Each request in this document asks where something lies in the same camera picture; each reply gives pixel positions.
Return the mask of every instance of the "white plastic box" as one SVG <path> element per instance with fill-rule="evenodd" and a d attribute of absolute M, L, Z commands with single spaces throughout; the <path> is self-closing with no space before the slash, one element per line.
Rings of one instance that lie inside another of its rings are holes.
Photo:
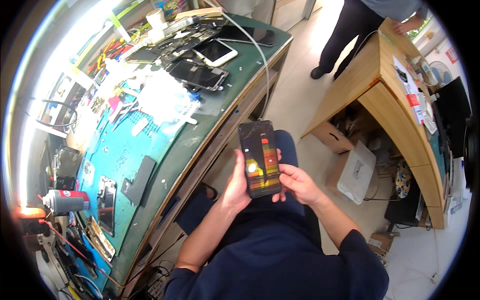
<path fill-rule="evenodd" d="M 360 205 L 372 179 L 376 160 L 375 155 L 358 141 L 354 149 L 340 154 L 325 186 L 345 200 Z"/>

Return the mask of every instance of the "person's left hand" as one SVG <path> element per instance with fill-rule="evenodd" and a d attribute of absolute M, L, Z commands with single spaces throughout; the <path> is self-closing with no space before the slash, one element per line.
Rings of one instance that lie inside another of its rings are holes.
<path fill-rule="evenodd" d="M 236 162 L 232 174 L 227 180 L 225 192 L 221 199 L 222 204 L 229 211 L 238 214 L 252 201 L 247 191 L 247 178 L 245 177 L 245 156 L 242 151 L 235 149 Z M 276 150 L 278 161 L 282 159 L 280 149 Z"/>
<path fill-rule="evenodd" d="M 406 22 L 393 22 L 393 30 L 395 30 L 397 34 L 404 36 L 406 36 L 407 32 L 410 31 L 410 29 L 408 29 L 408 26 L 406 25 Z"/>

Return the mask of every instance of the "white iphone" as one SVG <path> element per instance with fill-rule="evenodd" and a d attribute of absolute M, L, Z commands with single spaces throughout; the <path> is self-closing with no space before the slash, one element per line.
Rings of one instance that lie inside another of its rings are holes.
<path fill-rule="evenodd" d="M 202 43 L 193 51 L 212 67 L 219 67 L 238 54 L 235 49 L 217 39 Z"/>

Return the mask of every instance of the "glitched phone display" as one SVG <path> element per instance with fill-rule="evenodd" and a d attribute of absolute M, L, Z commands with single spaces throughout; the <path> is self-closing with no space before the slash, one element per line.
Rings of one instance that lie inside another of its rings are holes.
<path fill-rule="evenodd" d="M 243 123 L 239 126 L 240 143 L 245 155 L 245 173 L 251 198 L 278 193 L 275 134 L 270 121 Z"/>

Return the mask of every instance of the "person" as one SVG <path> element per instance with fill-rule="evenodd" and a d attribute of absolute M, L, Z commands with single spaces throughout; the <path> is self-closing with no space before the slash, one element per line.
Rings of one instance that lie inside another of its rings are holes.
<path fill-rule="evenodd" d="M 406 35 L 408 31 L 423 25 L 427 13 L 428 8 L 420 0 L 345 0 L 332 36 L 322 51 L 318 67 L 312 70 L 310 77 L 319 79 L 330 73 L 345 46 L 358 36 L 352 51 L 335 72 L 334 79 L 337 79 L 355 52 L 361 50 L 386 17 L 394 21 L 396 33 Z"/>
<path fill-rule="evenodd" d="M 187 226 L 192 232 L 180 248 L 164 300 L 383 299 L 387 272 L 358 225 L 298 168 L 291 136 L 285 131 L 275 136 L 282 192 L 251 199 L 244 156 L 236 149 L 224 193 L 195 229 Z M 211 201 L 199 193 L 186 210 L 201 211 L 201 201 L 195 201 L 200 198 Z M 314 211 L 338 255 L 324 255 L 304 205 Z M 184 228 L 190 217 L 182 212 L 177 222 Z"/>

